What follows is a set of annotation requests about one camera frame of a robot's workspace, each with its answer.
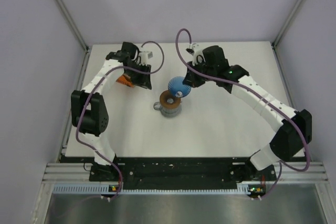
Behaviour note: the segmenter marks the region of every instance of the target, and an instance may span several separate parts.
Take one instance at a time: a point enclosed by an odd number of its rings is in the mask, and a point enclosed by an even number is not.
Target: mug handle
[[[162,106],[161,106],[160,102],[154,102],[153,109],[155,109],[155,110],[161,110]]]

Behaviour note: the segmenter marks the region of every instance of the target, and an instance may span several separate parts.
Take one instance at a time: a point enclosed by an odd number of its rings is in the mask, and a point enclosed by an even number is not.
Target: cable
[[[138,69],[134,69],[134,68],[130,68],[130,67],[126,67],[126,66],[118,66],[118,67],[115,67],[115,68],[112,68],[110,69],[109,71],[106,72],[105,76],[108,76],[111,72],[117,70],[117,69],[120,69],[120,68],[123,68],[123,69],[128,69],[128,70],[132,70],[134,72],[137,72],[137,73],[141,73],[141,74],[153,74],[153,73],[157,73],[163,66],[163,63],[164,63],[164,52],[163,52],[163,49],[162,47],[155,41],[146,41],[145,43],[142,44],[141,47],[143,47],[144,45],[146,44],[149,44],[149,43],[153,43],[153,44],[156,44],[160,51],[161,51],[161,54],[162,54],[162,61],[161,61],[161,65],[159,66],[158,69],[156,69],[155,71],[153,72],[143,72],[143,71],[140,71]],[[101,85],[101,83],[103,82],[103,80],[105,79],[105,76],[103,76],[100,81],[96,84],[96,86],[92,89],[92,91],[90,92],[88,98],[86,99],[85,101],[85,104],[84,104],[84,107],[83,107],[83,110],[82,110],[82,113],[79,117],[79,121],[78,121],[78,125],[77,125],[77,129],[76,129],[76,140],[78,143],[80,144],[83,144],[89,148],[91,148],[99,157],[101,157],[103,160],[105,160],[107,163],[111,164],[113,166],[114,169],[117,170],[118,174],[119,174],[119,178],[120,178],[120,186],[118,187],[118,190],[116,192],[115,195],[113,195],[113,197],[111,198],[111,200],[113,200],[114,198],[116,198],[116,196],[120,193],[121,191],[121,187],[122,187],[122,182],[123,182],[123,178],[122,178],[122,174],[121,174],[121,171],[119,170],[119,168],[117,167],[117,165],[115,165],[112,161],[110,161],[107,157],[105,157],[104,155],[102,155],[95,147],[93,147],[92,145],[90,144],[87,144],[85,142],[83,142],[82,140],[79,139],[79,129],[80,129],[80,126],[82,124],[82,121],[83,121],[83,118],[84,118],[84,114],[85,114],[85,111],[86,111],[86,108],[91,100],[91,97],[93,96],[95,90],[99,87],[99,85]]]
[[[279,166],[280,166],[280,169],[279,169],[279,174],[278,174],[278,177],[277,179],[274,181],[273,185],[271,186],[271,188],[266,191],[266,193],[264,195],[262,195],[259,199],[262,200],[264,199],[265,197],[267,197],[275,188],[275,186],[277,185],[277,183],[279,182],[280,180],[280,177],[281,177],[281,174],[282,174],[282,164],[281,162],[279,162]]]
[[[85,168],[86,163],[83,163],[83,169],[86,170]],[[87,172],[90,172],[89,170],[86,170]]]
[[[180,60],[182,61],[183,64],[185,64],[185,66],[191,71],[191,72],[194,72],[195,74],[203,77],[203,78],[207,78],[207,79],[210,79],[210,80],[214,80],[214,81],[220,81],[220,82],[225,82],[225,83],[228,83],[228,84],[232,84],[232,85],[237,85],[241,88],[244,88],[246,89],[247,91],[251,92],[252,94],[254,94],[257,98],[261,99],[264,103],[268,104],[268,106],[270,106],[273,110],[275,110],[276,112],[278,112],[283,118],[285,118],[293,127],[294,129],[297,131],[297,133],[299,134],[300,138],[301,138],[301,141],[303,143],[303,147],[305,148],[304,151],[306,153],[306,165],[303,169],[297,169],[295,167],[292,167],[291,165],[287,164],[286,162],[284,161],[281,161],[284,165],[286,165],[287,167],[297,171],[297,172],[305,172],[306,170],[308,170],[309,168],[309,165],[310,165],[310,155],[309,155],[309,149],[308,149],[308,144],[306,143],[306,140],[305,140],[305,137],[303,135],[303,133],[301,132],[300,128],[296,125],[296,123],[291,119],[289,118],[286,114],[284,114],[280,109],[278,109],[277,107],[275,107],[273,104],[269,103],[263,96],[261,96],[260,94],[258,94],[256,91],[254,91],[253,89],[251,89],[250,87],[248,86],[245,86],[239,82],[234,82],[234,81],[229,81],[229,80],[226,80],[226,79],[222,79],[222,78],[218,78],[218,77],[213,77],[213,76],[208,76],[206,74],[203,74],[195,69],[193,69],[191,66],[189,66],[187,64],[187,62],[183,59],[182,55],[181,55],[181,52],[178,48],[178,43],[179,43],[179,37],[180,37],[180,34],[181,32],[187,32],[188,36],[189,36],[189,43],[191,44],[192,43],[192,40],[191,40],[191,34],[190,32],[185,29],[185,28],[182,28],[178,31],[177,35],[176,35],[176,40],[175,40],[175,46],[176,46],[176,52],[177,52],[177,55],[179,56]]]

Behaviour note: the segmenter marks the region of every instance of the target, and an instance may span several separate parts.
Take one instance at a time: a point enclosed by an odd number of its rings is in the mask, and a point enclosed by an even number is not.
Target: aluminum frame
[[[282,63],[280,58],[277,55],[276,47],[281,42],[281,39],[285,35],[286,31],[292,24],[293,20],[296,17],[296,14],[300,10],[305,0],[297,0],[292,11],[288,15],[284,25],[282,26],[279,34],[276,39],[272,43],[275,58],[278,63],[279,72],[285,86],[285,91],[288,96],[288,100],[290,105],[294,106],[294,101],[292,99],[292,95],[290,92],[290,88],[288,85],[288,81],[286,76],[284,75],[284,71],[282,69]],[[66,23],[68,24],[70,30],[75,35],[78,43],[81,45],[83,50],[85,51],[85,57],[83,60],[81,72],[78,78],[78,82],[76,88],[81,88],[82,82],[84,79],[85,71],[87,68],[88,59],[90,56],[90,51],[85,43],[80,31],[78,30],[74,20],[69,14],[65,4],[62,0],[55,0],[57,6],[59,7]],[[56,159],[59,158],[59,154],[66,148],[66,144],[68,141],[68,137],[71,129],[71,121],[70,116],[68,116],[67,124],[64,129],[63,137],[62,137],[62,146],[58,152]],[[290,163],[291,165],[302,167],[304,163]],[[279,166],[275,165],[276,173],[279,171]],[[32,214],[31,223],[33,224],[44,224],[46,219],[47,210],[50,204],[51,195],[54,189],[55,184],[59,183],[76,183],[76,184],[92,184],[99,182],[90,182],[89,181],[89,172],[85,171],[83,168],[83,164],[57,164],[51,163],[47,164],[45,174],[43,176],[43,181],[41,183],[41,187],[38,193],[38,198],[35,203],[35,210]],[[246,184],[253,184],[254,182],[244,182]],[[332,191],[332,188],[329,184],[327,174],[325,173],[324,166],[321,162],[312,162],[311,167],[307,171],[307,173],[297,173],[288,168],[283,168],[283,174],[279,184],[315,184],[317,193],[321,202],[321,206],[323,208],[324,214],[326,216],[328,223],[336,223],[336,204],[335,198]]]

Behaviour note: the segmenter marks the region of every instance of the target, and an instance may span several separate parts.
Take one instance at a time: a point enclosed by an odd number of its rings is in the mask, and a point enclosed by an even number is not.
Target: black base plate
[[[116,158],[114,162],[123,175],[123,189],[158,189],[158,190],[208,190],[236,189],[237,182],[275,180],[273,166],[261,172],[244,174],[239,178],[232,174],[234,163],[246,161],[246,158]],[[116,181],[118,173],[111,166],[94,164],[91,168],[90,181]]]

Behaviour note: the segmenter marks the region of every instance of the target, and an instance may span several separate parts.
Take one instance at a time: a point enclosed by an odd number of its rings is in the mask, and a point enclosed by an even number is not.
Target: metal floor
[[[111,203],[89,199],[58,218],[84,195],[53,195],[45,224],[323,224],[314,185],[278,185],[263,201],[247,196],[121,195]]]

